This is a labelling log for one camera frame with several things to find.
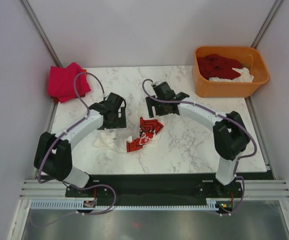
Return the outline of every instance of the folded red cloth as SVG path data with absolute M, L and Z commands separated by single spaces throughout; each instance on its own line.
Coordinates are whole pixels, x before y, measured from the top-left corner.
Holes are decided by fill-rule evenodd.
M 205 79 L 218 77 L 220 79 L 232 80 L 241 76 L 241 74 L 233 70 L 233 68 L 243 68 L 243 65 L 239 61 L 219 56 L 218 54 L 198 57 L 197 61 L 199 71 Z
M 55 101 L 58 100 L 60 103 L 76 98 L 74 79 L 77 74 L 82 72 L 85 71 L 75 62 L 65 68 L 52 66 L 48 82 L 48 95 L 56 98 Z M 85 74 L 78 77 L 76 88 L 80 96 L 91 91 Z
M 163 127 L 164 125 L 157 119 L 144 120 L 143 117 L 140 117 L 140 136 L 132 142 L 126 142 L 126 152 L 130 153 L 142 149 Z

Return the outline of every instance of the gray floor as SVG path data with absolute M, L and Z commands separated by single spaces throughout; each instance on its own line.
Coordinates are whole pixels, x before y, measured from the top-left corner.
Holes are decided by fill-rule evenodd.
M 46 224 L 65 210 L 31 210 Z M 27 223 L 28 240 L 289 240 L 278 202 L 243 202 L 233 216 L 202 211 L 125 211 L 68 216 L 46 228 Z

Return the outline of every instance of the white wall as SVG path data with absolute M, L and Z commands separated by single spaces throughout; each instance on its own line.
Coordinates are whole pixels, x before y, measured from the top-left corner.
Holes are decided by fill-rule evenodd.
M 61 63 L 191 65 L 201 45 L 250 46 L 274 0 L 29 0 Z
M 53 64 L 17 0 L 0 0 L 0 240 L 7 237 L 24 179 L 31 177 L 52 101 Z
M 289 184 L 289 0 L 258 47 L 271 78 L 252 100 L 277 177 Z

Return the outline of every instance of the laundry basket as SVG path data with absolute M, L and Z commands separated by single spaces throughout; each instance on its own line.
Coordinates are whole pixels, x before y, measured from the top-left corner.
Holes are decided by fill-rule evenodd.
M 198 66 L 197 58 L 218 54 L 225 58 L 236 59 L 250 70 L 253 82 L 209 81 L 205 79 Z M 201 46 L 195 50 L 192 78 L 195 93 L 202 97 L 237 97 L 251 96 L 261 85 L 269 80 L 266 64 L 256 49 L 248 46 Z

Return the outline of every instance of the table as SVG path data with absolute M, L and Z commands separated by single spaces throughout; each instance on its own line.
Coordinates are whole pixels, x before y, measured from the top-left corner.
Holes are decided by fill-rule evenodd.
M 243 98 L 201 98 L 195 94 L 191 66 L 143 66 L 86 68 L 96 75 L 108 95 L 114 92 L 127 103 L 127 128 L 134 138 L 139 136 L 140 117 L 148 118 L 145 94 L 141 84 L 144 79 L 167 81 L 175 93 L 184 92 L 198 103 L 218 111 L 240 113 L 246 129 L 255 138 L 258 152 L 255 156 L 240 161 L 237 172 L 266 172 L 266 166 L 259 148 L 257 136 Z M 102 100 L 99 84 L 92 76 L 87 77 L 92 89 L 83 98 L 91 105 Z M 150 84 L 147 91 L 154 94 Z M 86 111 L 78 99 L 58 104 L 52 132 L 65 129 Z M 158 118 L 164 128 L 156 145 L 130 153 L 119 153 L 94 147 L 99 131 L 84 138 L 72 151 L 73 165 L 88 174 L 175 174 L 175 173 L 215 173 L 219 155 L 214 147 L 213 133 L 191 119 L 175 114 Z M 245 153 L 251 153 L 250 142 Z

